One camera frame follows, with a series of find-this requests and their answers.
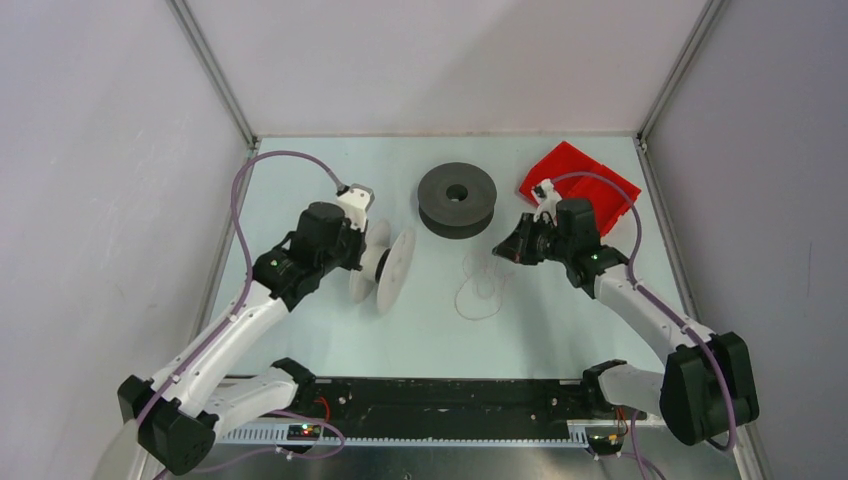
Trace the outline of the white translucent spool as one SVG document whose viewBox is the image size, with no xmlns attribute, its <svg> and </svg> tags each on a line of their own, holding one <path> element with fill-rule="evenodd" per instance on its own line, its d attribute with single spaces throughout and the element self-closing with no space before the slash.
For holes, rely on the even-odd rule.
<svg viewBox="0 0 848 480">
<path fill-rule="evenodd" d="M 413 261 L 416 234 L 411 228 L 392 237 L 391 224 L 380 219 L 368 227 L 366 249 L 361 257 L 361 269 L 349 277 L 349 293 L 360 304 L 376 292 L 379 315 L 387 314 L 402 292 Z"/>
</svg>

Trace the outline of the dark grey spool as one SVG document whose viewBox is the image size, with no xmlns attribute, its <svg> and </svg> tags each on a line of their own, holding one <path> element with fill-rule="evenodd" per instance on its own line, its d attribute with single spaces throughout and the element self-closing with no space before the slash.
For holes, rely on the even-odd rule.
<svg viewBox="0 0 848 480">
<path fill-rule="evenodd" d="M 482 233 L 491 223 L 497 187 L 480 167 L 450 162 L 429 170 L 416 190 L 419 217 L 435 235 L 464 240 Z"/>
</svg>

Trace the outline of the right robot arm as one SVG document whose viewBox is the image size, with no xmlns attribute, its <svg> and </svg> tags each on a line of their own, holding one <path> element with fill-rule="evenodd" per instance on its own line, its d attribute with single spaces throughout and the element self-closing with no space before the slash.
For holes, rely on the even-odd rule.
<svg viewBox="0 0 848 480">
<path fill-rule="evenodd" d="M 492 253 L 520 265 L 563 265 L 573 287 L 623 319 L 661 361 L 662 372 L 624 360 L 585 370 L 581 402 L 591 416 L 606 418 L 620 406 L 656 415 L 689 446 L 721 434 L 733 445 L 738 427 L 759 418 L 746 342 L 674 310 L 637 280 L 631 260 L 602 243 L 589 200 L 560 200 L 550 212 L 522 214 Z"/>
</svg>

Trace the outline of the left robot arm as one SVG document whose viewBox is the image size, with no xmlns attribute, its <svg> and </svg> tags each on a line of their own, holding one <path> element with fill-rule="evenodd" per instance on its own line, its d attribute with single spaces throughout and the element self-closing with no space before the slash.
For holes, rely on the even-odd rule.
<svg viewBox="0 0 848 480">
<path fill-rule="evenodd" d="M 128 376 L 117 397 L 130 444 L 165 472 L 195 470 L 216 441 L 242 424 L 276 410 L 304 416 L 315 388 L 295 377 L 289 361 L 271 365 L 244 386 L 220 382 L 254 343 L 285 319 L 337 269 L 359 271 L 367 250 L 367 201 L 311 203 L 294 230 L 249 260 L 240 293 L 177 357 L 152 377 Z"/>
</svg>

